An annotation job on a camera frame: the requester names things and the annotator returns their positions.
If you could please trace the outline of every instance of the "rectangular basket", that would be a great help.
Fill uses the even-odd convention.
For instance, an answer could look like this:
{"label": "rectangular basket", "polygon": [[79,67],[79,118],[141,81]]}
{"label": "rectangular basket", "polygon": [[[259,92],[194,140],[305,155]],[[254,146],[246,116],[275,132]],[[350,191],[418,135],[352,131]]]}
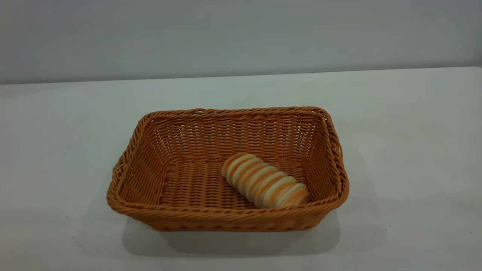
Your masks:
{"label": "rectangular basket", "polygon": [[[238,152],[306,184],[310,202],[256,209],[221,176],[225,159]],[[107,202],[155,230],[288,231],[315,227],[347,196],[342,149],[325,110],[192,109],[139,121]]]}

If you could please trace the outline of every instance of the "striped bread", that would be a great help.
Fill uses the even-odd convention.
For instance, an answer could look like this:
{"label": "striped bread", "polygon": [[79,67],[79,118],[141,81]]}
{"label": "striped bread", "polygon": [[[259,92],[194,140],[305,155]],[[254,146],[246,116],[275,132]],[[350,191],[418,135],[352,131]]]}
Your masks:
{"label": "striped bread", "polygon": [[309,201],[307,187],[249,153],[230,156],[221,168],[229,185],[257,208],[287,207]]}

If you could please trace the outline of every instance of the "white table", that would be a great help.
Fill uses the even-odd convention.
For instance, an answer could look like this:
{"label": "white table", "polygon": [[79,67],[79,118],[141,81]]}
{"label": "white table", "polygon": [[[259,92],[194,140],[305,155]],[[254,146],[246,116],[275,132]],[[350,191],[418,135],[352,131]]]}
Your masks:
{"label": "white table", "polygon": [[[111,169],[162,109],[313,105],[350,196],[312,230],[157,232]],[[0,86],[0,269],[481,270],[482,68]]]}

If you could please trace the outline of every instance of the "bread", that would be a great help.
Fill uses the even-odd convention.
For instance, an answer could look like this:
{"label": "bread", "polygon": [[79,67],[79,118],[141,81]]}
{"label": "bread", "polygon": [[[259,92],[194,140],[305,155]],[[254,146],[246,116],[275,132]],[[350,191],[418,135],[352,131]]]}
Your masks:
{"label": "bread", "polygon": [[221,168],[229,185],[257,208],[307,204],[309,191],[292,176],[249,153],[230,156]]}

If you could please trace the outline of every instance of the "basket bottom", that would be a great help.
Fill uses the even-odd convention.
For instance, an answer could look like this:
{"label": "basket bottom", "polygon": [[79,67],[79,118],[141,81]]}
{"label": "basket bottom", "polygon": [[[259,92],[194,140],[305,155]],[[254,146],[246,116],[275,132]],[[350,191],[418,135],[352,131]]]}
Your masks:
{"label": "basket bottom", "polygon": [[[299,182],[306,183],[300,163],[281,160],[270,163]],[[179,163],[169,167],[159,204],[223,209],[253,209],[255,206],[231,187],[221,176],[222,163]]]}

